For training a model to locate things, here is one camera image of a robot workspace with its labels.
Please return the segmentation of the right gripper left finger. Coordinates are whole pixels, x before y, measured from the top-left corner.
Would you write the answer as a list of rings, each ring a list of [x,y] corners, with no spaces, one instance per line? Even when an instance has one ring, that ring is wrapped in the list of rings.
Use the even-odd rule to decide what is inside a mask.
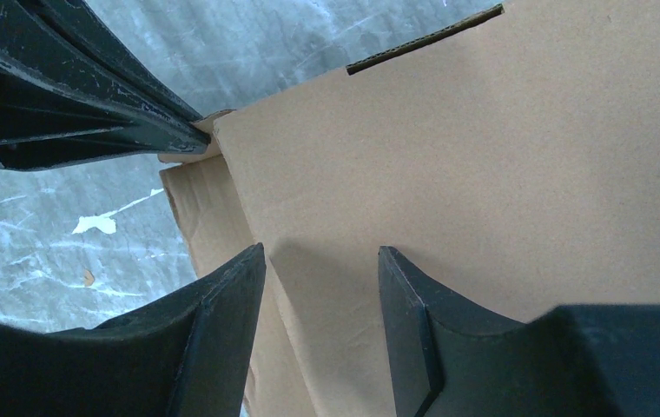
[[[0,323],[0,416],[237,416],[266,277],[255,244],[91,328]]]

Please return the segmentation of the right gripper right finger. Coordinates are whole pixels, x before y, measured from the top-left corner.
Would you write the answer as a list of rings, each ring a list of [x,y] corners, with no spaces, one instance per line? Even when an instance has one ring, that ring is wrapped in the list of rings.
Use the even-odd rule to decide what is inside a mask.
[[[660,304],[576,304],[523,323],[399,250],[378,253],[399,416],[660,416]]]

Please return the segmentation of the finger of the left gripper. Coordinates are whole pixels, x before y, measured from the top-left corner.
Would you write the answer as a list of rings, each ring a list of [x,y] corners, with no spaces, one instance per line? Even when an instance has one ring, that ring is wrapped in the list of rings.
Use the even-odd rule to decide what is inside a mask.
[[[30,9],[0,0],[0,169],[134,154],[200,154],[211,138],[84,55]]]
[[[159,81],[84,1],[32,1],[30,9],[56,33],[149,99],[194,122],[201,115]]]

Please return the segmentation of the brown cardboard box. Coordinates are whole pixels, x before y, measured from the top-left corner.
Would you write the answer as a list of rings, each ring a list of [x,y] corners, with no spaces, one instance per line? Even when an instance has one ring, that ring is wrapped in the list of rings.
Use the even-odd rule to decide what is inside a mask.
[[[511,1],[204,126],[161,178],[197,274],[264,248],[253,416],[399,416],[383,246],[523,323],[660,304],[660,1]]]

